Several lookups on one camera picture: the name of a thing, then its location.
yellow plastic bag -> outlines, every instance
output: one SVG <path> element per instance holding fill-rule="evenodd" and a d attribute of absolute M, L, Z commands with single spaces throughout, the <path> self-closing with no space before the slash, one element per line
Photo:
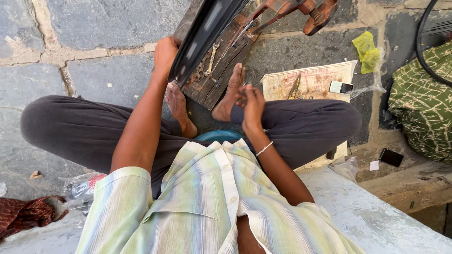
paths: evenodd
<path fill-rule="evenodd" d="M 375 65 L 380 59 L 380 50 L 375 48 L 373 36 L 369 31 L 363 32 L 360 36 L 352 40 L 358 51 L 361 64 L 361 74 L 373 72 Z"/>

silver bracelet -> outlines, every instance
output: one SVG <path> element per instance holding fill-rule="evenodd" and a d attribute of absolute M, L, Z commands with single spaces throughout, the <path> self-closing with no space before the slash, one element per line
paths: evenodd
<path fill-rule="evenodd" d="M 262 149 L 262 151 L 258 152 L 258 153 L 256 154 L 256 157 L 259 156 L 263 151 L 265 151 L 265 149 L 267 149 L 271 144 L 273 144 L 273 141 L 270 142 L 270 144 L 268 144 L 268 146 L 264 147 L 264 148 Z"/>

wrench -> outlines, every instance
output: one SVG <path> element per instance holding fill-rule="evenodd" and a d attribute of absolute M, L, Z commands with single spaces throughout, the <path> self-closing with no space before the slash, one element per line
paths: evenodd
<path fill-rule="evenodd" d="M 212 72 L 213 59 L 215 58 L 215 53 L 217 51 L 217 48 L 219 47 L 220 43 L 218 43 L 217 45 L 215 45 L 215 43 L 213 44 L 212 56 L 210 57 L 209 69 L 207 69 L 207 71 L 205 72 L 206 75 L 210 75 L 210 73 Z"/>

shirt sleeve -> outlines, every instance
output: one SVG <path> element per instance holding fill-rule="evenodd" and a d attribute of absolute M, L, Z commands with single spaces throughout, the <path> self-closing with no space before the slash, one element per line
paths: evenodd
<path fill-rule="evenodd" d="M 113 171 L 96 183 L 76 253 L 120 253 L 151 204 L 151 176 L 146 170 Z"/>

dark gray trousers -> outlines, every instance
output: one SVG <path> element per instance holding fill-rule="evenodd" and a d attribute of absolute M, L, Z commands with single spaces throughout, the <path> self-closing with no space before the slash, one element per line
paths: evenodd
<path fill-rule="evenodd" d="M 116 144 L 132 108 L 51 95 L 30 103 L 22 113 L 21 132 L 30 144 L 102 173 L 110 171 Z M 234 106 L 231 122 L 241 124 L 244 111 Z M 361 127 L 361 115 L 339 100 L 280 100 L 265 105 L 262 126 L 278 153 L 295 169 L 348 140 Z M 152 194 L 160 195 L 162 178 L 187 141 L 176 119 L 162 119 L 152 165 Z M 246 137 L 252 151 L 253 147 Z"/>

